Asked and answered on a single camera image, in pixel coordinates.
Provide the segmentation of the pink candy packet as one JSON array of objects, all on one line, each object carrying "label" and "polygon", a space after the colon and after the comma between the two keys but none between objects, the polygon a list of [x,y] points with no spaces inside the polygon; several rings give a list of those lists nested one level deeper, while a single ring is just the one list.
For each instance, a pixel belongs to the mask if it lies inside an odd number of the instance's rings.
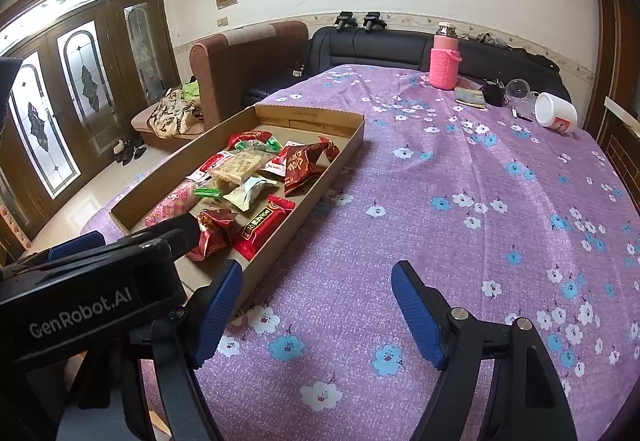
[{"label": "pink candy packet", "polygon": [[192,180],[184,180],[166,195],[145,217],[147,227],[164,220],[187,214],[200,200],[195,195],[198,185]]}]

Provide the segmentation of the yellow green candy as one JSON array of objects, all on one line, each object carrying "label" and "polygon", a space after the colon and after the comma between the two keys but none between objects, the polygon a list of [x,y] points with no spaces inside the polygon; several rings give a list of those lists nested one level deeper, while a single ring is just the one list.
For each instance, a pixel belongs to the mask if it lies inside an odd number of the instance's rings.
[{"label": "yellow green candy", "polygon": [[220,198],[222,193],[217,188],[197,187],[193,190],[197,198]]}]

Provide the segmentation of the shiny red foil packet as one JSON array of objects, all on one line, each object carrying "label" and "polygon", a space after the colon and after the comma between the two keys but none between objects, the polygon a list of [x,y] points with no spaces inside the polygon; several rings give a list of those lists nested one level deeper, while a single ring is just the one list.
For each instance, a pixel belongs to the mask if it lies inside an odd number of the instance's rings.
[{"label": "shiny red foil packet", "polygon": [[237,213],[224,208],[204,209],[198,214],[201,234],[198,245],[186,254],[193,262],[201,262],[213,253],[233,244]]}]

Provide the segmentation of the red rectangular snack pack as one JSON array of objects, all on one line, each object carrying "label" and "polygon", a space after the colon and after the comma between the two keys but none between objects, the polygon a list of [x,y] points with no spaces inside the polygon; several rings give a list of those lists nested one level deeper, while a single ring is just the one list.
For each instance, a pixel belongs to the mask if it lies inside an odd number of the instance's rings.
[{"label": "red rectangular snack pack", "polygon": [[295,206],[286,198],[269,195],[267,205],[242,227],[233,248],[245,259],[252,260]]}]

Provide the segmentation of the cream white candy packet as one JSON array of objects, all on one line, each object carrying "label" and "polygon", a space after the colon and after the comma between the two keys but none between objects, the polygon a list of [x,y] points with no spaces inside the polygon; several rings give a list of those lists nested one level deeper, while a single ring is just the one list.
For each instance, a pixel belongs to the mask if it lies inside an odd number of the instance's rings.
[{"label": "cream white candy packet", "polygon": [[262,190],[265,188],[276,188],[277,186],[277,181],[267,179],[260,175],[254,175],[222,198],[239,209],[240,212],[245,213],[250,210],[250,206],[252,206]]}]

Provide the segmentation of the golden wafer snack pack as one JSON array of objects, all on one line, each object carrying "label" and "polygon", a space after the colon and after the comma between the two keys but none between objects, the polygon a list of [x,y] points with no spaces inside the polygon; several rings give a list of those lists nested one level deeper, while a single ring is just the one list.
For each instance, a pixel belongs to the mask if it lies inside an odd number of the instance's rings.
[{"label": "golden wafer snack pack", "polygon": [[239,186],[272,159],[273,155],[264,151],[236,151],[219,166],[209,168],[208,173],[213,178]]}]

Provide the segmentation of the dark red foil bag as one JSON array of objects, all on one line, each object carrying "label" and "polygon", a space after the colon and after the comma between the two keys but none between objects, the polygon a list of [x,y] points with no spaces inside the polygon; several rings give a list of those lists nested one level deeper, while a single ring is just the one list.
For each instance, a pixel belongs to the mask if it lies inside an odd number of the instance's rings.
[{"label": "dark red foil bag", "polygon": [[284,196],[288,198],[297,189],[321,176],[326,167],[318,164],[320,156],[325,154],[324,146],[319,142],[292,146],[286,157],[286,170],[283,183]]}]

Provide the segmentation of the white red snack sachet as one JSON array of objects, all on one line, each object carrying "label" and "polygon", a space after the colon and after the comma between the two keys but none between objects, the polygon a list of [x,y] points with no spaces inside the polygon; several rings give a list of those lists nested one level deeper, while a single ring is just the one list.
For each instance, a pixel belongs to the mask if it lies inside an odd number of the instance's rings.
[{"label": "white red snack sachet", "polygon": [[193,181],[198,184],[205,183],[210,178],[210,172],[217,167],[227,163],[233,154],[229,151],[220,151],[209,157],[200,167],[196,168],[192,174],[186,176],[186,180]]}]

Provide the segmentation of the small red candy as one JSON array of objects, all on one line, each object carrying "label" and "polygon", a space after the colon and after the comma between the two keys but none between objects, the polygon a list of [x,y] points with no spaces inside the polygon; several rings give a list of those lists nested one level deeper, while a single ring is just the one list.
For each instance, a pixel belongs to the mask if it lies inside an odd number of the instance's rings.
[{"label": "small red candy", "polygon": [[330,163],[332,163],[338,154],[340,154],[340,149],[338,146],[330,139],[320,137],[320,143],[324,146],[324,153],[326,153],[326,158]]}]

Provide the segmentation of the shoes on floor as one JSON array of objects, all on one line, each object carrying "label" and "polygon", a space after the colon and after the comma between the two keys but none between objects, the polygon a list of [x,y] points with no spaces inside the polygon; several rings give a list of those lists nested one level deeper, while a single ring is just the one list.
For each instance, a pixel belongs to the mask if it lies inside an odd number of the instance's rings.
[{"label": "shoes on floor", "polygon": [[119,140],[113,149],[114,160],[122,166],[127,166],[138,160],[146,151],[146,145],[141,138],[134,140]]}]

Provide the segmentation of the cardboard tray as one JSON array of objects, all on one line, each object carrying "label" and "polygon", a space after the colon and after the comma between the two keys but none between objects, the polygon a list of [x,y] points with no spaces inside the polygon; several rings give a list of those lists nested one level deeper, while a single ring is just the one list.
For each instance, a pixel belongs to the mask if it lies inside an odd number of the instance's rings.
[{"label": "cardboard tray", "polygon": [[196,240],[177,262],[183,286],[213,281],[224,261],[243,269],[236,305],[256,288],[360,146],[361,114],[254,105],[172,154],[111,209],[130,234],[181,214]]}]

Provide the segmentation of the wooden glass door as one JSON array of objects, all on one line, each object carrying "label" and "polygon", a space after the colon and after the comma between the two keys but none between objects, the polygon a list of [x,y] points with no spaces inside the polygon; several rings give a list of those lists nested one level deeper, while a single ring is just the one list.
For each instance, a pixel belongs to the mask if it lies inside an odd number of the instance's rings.
[{"label": "wooden glass door", "polygon": [[18,0],[1,54],[21,62],[1,139],[1,246],[21,255],[179,74],[164,0]]}]

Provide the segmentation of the purple floral tablecloth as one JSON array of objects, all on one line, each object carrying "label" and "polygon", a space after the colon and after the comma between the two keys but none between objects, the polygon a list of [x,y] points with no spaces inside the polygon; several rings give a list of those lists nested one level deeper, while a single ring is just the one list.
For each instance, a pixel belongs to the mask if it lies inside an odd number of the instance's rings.
[{"label": "purple floral tablecloth", "polygon": [[408,439],[437,372],[390,288],[405,259],[479,319],[532,320],[578,437],[600,438],[639,376],[639,216],[593,138],[391,68],[339,66],[270,102],[366,128],[198,372],[224,436]]}]

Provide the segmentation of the white plastic jar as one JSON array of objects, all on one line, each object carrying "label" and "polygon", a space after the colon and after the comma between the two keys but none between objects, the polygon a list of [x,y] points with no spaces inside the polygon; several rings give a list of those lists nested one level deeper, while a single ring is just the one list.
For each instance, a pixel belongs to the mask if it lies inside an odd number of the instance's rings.
[{"label": "white plastic jar", "polygon": [[541,127],[560,135],[569,135],[576,128],[578,114],[575,106],[554,94],[538,94],[534,111],[537,123]]}]

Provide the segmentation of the small booklet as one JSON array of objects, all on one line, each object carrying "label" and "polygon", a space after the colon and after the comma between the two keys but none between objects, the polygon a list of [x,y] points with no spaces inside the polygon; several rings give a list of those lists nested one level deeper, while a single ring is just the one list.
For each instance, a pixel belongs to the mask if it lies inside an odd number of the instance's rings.
[{"label": "small booklet", "polygon": [[486,101],[482,91],[478,89],[454,88],[454,98],[461,105],[472,106],[472,108],[485,109]]}]

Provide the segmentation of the small black container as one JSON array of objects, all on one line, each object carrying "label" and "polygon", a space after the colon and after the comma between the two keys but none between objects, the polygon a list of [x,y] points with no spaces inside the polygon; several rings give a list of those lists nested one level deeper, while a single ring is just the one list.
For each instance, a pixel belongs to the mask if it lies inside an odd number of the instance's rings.
[{"label": "small black container", "polygon": [[508,104],[506,85],[500,79],[484,79],[482,92],[485,102],[489,105],[501,108]]}]

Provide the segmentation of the black clip on sofa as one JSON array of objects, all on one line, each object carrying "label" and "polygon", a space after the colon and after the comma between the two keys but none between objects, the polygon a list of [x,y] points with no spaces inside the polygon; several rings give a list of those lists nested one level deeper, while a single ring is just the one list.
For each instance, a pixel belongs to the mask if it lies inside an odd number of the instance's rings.
[{"label": "black clip on sofa", "polygon": [[362,28],[368,34],[376,30],[385,30],[387,23],[381,18],[381,12],[370,11],[363,17]]},{"label": "black clip on sofa", "polygon": [[335,31],[341,32],[346,28],[357,27],[358,22],[351,11],[341,11],[336,17],[333,27]]}]

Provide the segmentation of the wooden cabinet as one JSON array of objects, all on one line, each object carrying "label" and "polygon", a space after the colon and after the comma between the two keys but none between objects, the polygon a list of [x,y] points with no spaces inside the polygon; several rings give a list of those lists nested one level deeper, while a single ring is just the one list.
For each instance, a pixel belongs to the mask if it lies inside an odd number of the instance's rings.
[{"label": "wooden cabinet", "polygon": [[582,128],[596,139],[634,205],[639,204],[639,8],[598,0],[596,75]]}]

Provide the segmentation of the pink sleeved water bottle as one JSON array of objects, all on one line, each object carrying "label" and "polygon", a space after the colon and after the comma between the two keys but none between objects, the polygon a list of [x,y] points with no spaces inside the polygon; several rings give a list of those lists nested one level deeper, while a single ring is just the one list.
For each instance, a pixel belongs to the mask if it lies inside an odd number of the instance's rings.
[{"label": "pink sleeved water bottle", "polygon": [[461,61],[456,27],[449,22],[439,22],[430,55],[430,84],[437,89],[454,90]]}]

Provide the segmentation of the black leather sofa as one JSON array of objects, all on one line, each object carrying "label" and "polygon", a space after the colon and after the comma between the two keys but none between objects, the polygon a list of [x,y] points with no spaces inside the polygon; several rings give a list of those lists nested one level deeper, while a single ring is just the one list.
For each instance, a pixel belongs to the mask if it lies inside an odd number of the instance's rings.
[{"label": "black leather sofa", "polygon": [[[242,105],[246,108],[339,65],[364,64],[426,72],[432,45],[433,36],[422,32],[375,30],[368,33],[356,27],[341,31],[332,26],[322,27],[308,40],[302,56],[292,68],[248,87],[242,95]],[[459,74],[475,83],[507,84],[519,78],[535,91],[550,92],[570,100],[559,66],[540,54],[471,39],[461,39],[459,51],[462,57]]]}]

